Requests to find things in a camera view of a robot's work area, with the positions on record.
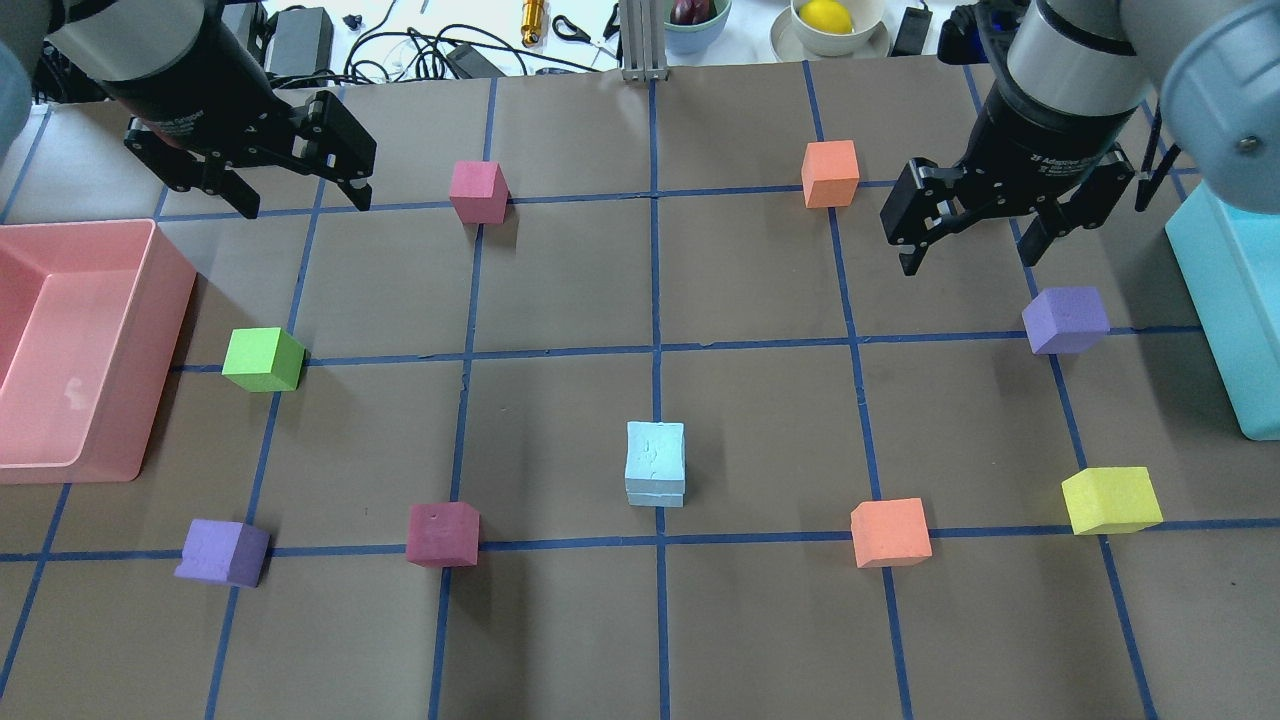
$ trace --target green cube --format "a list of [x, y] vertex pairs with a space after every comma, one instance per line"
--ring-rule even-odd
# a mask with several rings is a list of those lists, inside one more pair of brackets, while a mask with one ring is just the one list
[[1078, 536], [1135, 533], [1164, 523], [1146, 468], [1089, 468], [1062, 480], [1066, 514]]
[[306, 348], [280, 328], [232, 331], [223, 377], [250, 392], [298, 388]]

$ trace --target yellow cube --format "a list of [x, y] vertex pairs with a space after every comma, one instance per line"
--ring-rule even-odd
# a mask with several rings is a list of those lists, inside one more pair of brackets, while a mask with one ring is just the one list
[[1078, 536], [1135, 533], [1165, 521], [1146, 468], [1088, 468], [1062, 480]]

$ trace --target metal post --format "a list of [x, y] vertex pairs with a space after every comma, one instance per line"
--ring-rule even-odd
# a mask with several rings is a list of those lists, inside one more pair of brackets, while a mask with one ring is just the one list
[[622, 79], [667, 79], [667, 42], [658, 0], [621, 0]]

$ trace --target white plate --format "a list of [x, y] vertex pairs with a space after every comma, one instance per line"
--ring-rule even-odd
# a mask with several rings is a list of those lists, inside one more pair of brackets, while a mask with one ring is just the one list
[[[800, 44], [796, 33], [791, 32], [791, 8], [778, 13], [778, 19], [773, 20], [769, 29], [769, 40], [773, 44], [773, 55], [783, 63], [797, 63], [800, 60], [823, 60], [826, 56], [810, 53]], [[842, 58], [884, 58], [888, 55], [890, 37], [884, 23], [876, 23], [876, 29], [867, 38], [867, 44], [858, 47]]]

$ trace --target lemon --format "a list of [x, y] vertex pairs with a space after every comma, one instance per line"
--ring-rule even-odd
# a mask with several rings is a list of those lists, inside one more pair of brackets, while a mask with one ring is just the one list
[[822, 32], [833, 35], [854, 32], [854, 18], [836, 0], [809, 0], [800, 8], [800, 19]]

